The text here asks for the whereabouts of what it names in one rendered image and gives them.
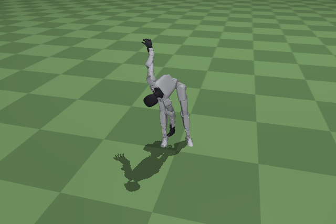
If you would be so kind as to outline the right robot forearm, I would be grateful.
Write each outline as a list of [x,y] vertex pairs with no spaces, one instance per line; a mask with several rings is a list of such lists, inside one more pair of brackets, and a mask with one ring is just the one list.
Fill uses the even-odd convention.
[[149,56],[146,65],[150,66],[152,62],[154,62],[154,51],[153,48],[149,48]]

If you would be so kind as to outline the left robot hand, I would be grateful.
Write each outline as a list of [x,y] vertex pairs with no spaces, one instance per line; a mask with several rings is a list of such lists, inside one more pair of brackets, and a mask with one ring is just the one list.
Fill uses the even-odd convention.
[[172,128],[172,125],[170,124],[170,132],[167,134],[168,137],[172,136],[175,133],[175,127]]

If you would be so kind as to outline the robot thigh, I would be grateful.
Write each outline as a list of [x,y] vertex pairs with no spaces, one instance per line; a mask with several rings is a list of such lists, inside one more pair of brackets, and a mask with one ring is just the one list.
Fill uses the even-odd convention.
[[159,101],[159,108],[160,108],[160,112],[164,111],[164,114],[167,115],[167,108],[164,106],[163,102]]
[[176,91],[177,91],[178,100],[180,101],[180,105],[181,105],[180,114],[181,114],[181,117],[184,118],[184,115],[186,114],[188,115],[186,85],[178,82]]

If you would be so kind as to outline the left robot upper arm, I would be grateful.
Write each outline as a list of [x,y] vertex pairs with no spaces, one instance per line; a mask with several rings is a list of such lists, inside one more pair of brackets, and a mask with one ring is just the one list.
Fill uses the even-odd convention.
[[163,104],[167,108],[167,115],[171,116],[172,112],[174,112],[171,100],[168,98],[163,101]]

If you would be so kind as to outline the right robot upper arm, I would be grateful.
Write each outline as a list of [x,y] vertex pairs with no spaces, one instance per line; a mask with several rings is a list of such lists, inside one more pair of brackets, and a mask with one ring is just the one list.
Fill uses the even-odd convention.
[[155,81],[156,81],[156,78],[154,76],[154,65],[153,65],[153,63],[151,63],[150,66],[146,65],[146,67],[148,68],[148,74],[147,74],[146,81],[150,86],[152,86],[152,85],[155,84]]

